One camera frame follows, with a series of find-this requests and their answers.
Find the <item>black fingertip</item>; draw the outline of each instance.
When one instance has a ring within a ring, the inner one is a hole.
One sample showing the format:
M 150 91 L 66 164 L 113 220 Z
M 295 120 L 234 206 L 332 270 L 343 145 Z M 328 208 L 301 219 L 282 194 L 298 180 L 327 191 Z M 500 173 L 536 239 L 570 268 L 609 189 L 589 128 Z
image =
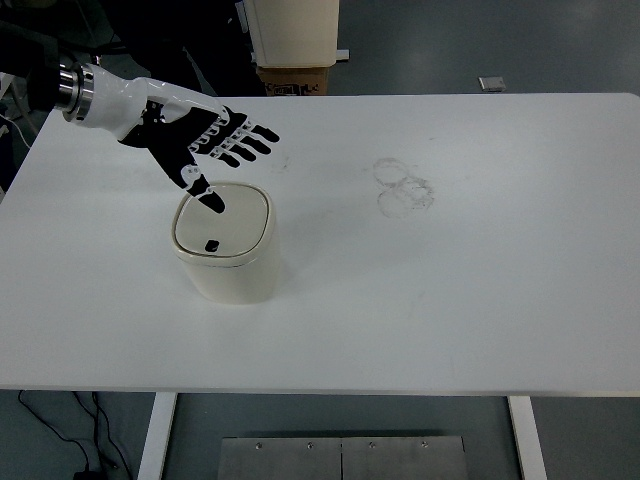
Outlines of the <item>black fingertip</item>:
M 256 159 L 256 156 L 253 153 L 246 148 L 242 148 L 240 145 L 234 145 L 229 149 L 229 151 L 240 155 L 247 162 L 253 162 Z
M 269 130 L 268 128 L 265 128 L 263 126 L 254 125 L 254 127 L 251 129 L 251 131 L 257 133 L 260 136 L 262 136 L 265 140 L 267 140 L 269 142 L 276 143 L 276 142 L 280 141 L 280 137 L 278 136 L 278 134 L 276 134 L 272 130 Z
M 249 145 L 256 152 L 260 152 L 263 155 L 268 155 L 269 153 L 271 153 L 271 149 L 268 146 L 252 137 L 244 137 L 242 140 L 240 140 L 240 143 Z
M 216 213 L 224 212 L 225 205 L 217 193 L 209 193 L 198 198 L 200 203 L 206 205 Z
M 227 165 L 229 165 L 231 168 L 238 168 L 240 166 L 240 162 L 238 161 L 237 158 L 232 157 L 231 155 L 229 155 L 228 153 L 223 153 L 222 155 L 220 155 L 220 160 L 222 160 L 224 163 L 226 163 Z

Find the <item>cable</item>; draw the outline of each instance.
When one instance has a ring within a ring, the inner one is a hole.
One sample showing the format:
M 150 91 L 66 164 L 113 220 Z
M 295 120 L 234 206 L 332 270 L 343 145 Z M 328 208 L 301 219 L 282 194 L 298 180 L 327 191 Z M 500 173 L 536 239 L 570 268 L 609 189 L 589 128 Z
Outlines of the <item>cable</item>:
M 78 395 L 78 392 L 71 392 L 73 393 L 73 396 L 75 397 L 76 401 L 78 402 L 78 404 L 82 407 L 82 409 L 87 412 L 87 415 L 89 415 L 92 419 L 93 419 L 93 444 L 96 447 L 96 451 L 98 452 L 98 459 L 100 460 L 100 467 L 102 468 L 102 471 L 104 471 L 104 466 L 102 465 L 102 462 L 106 462 L 107 465 L 109 465 L 111 468 L 113 469 L 117 469 L 118 468 L 118 464 L 116 462 L 114 462 L 110 457 L 108 457 L 101 449 L 100 449 L 100 445 L 99 445 L 99 441 L 98 441 L 98 421 L 99 418 L 98 416 L 91 412 L 86 406 L 85 404 L 82 402 L 82 400 L 80 400 L 80 396 Z
M 24 135 L 22 134 L 22 130 L 20 130 L 20 127 L 18 126 L 18 124 L 13 120 L 11 120 L 10 118 L 5 117 L 1 113 L 0 113 L 0 118 L 2 118 L 3 120 L 6 120 L 7 122 L 9 122 L 10 124 L 12 124 L 14 127 L 18 129 L 18 133 L 20 134 L 20 138 L 22 138 L 22 142 L 27 146 L 29 150 L 31 150 L 31 145 L 29 145 L 29 143 L 24 139 Z
M 96 416 L 99 416 L 100 414 L 102 414 L 104 416 L 104 420 L 105 420 L 105 422 L 107 424 L 107 439 L 109 440 L 109 443 L 111 443 L 111 445 L 113 445 L 114 448 L 116 449 L 116 451 L 118 452 L 118 455 L 120 456 L 120 460 L 122 460 L 122 464 L 124 465 L 124 469 L 127 471 L 127 477 L 129 478 L 129 480 L 133 480 L 133 475 L 131 474 L 131 470 L 129 470 L 129 465 L 127 465 L 127 461 L 124 459 L 124 455 L 122 455 L 122 452 L 120 451 L 118 446 L 111 439 L 111 430 L 110 430 L 110 426 L 109 426 L 109 417 L 107 416 L 107 413 L 102 409 L 102 407 L 100 406 L 100 403 L 98 402 L 98 392 L 91 392 L 91 399 L 93 400 L 93 403 L 95 404 L 96 409 L 97 409 L 97 415 Z
M 31 129 L 31 131 L 36 136 L 38 136 L 38 134 L 40 133 L 40 130 L 38 130 L 38 127 L 36 127 L 35 123 L 33 123 L 33 120 L 31 120 L 31 116 L 29 115 L 29 112 L 27 112 L 27 110 L 24 108 L 24 105 L 22 105 L 22 102 L 18 98 L 19 95 L 18 95 L 18 90 L 16 89 L 15 83 L 11 82 L 11 85 L 9 85 L 9 89 L 11 90 L 13 103 L 15 103 L 16 107 L 18 107 L 18 111 L 27 122 L 27 125 L 29 125 L 29 128 Z
M 84 455 L 84 461 L 85 461 L 85 465 L 84 465 L 84 471 L 88 472 L 89 471 L 89 456 L 87 455 L 87 451 L 84 449 L 84 447 L 80 444 L 79 441 L 74 440 L 73 438 L 65 438 L 63 437 L 55 428 L 53 428 L 49 423 L 47 423 L 45 420 L 43 420 L 40 415 L 38 415 L 36 412 L 33 411 L 33 409 L 27 405 L 23 400 L 22 400 L 22 394 L 25 392 L 25 390 L 20 390 L 20 392 L 18 392 L 18 401 L 27 409 L 29 410 L 29 412 L 31 412 L 31 415 L 33 415 L 34 417 L 36 417 L 40 423 L 42 423 L 44 426 L 46 426 L 47 428 L 49 428 L 53 433 L 55 433 L 57 435 L 57 437 L 62 440 L 63 442 L 67 442 L 67 443 L 75 443 L 76 445 L 78 445 L 78 447 L 80 448 L 80 450 L 82 450 L 82 454 Z

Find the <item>white table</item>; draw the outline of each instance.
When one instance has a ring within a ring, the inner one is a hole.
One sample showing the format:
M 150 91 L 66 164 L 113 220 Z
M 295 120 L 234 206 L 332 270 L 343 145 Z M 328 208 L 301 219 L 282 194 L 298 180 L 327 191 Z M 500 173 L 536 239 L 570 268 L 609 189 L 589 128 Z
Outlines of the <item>white table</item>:
M 275 297 L 200 297 L 170 247 L 182 192 L 54 114 L 0 206 L 1 388 L 640 393 L 637 97 L 227 104 L 282 135 L 205 167 L 272 195 Z M 398 169 L 414 208 L 379 183 Z

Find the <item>cardboard box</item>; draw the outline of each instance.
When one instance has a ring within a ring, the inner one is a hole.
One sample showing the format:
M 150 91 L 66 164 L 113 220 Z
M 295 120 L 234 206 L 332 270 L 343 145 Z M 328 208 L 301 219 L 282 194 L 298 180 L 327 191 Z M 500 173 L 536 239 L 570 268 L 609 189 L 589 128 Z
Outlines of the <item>cardboard box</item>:
M 262 68 L 258 76 L 270 97 L 326 95 L 329 67 Z

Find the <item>table leg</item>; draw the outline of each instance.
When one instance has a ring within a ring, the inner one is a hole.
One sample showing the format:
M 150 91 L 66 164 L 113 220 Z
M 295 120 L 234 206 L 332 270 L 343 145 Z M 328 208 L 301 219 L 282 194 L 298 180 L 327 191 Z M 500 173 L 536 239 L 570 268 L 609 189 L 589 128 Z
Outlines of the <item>table leg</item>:
M 524 480 L 547 480 L 531 398 L 517 396 L 508 397 L 508 399 L 522 478 Z
M 164 459 L 171 435 L 177 393 L 157 392 L 149 420 L 147 439 L 140 462 L 138 480 L 161 480 Z

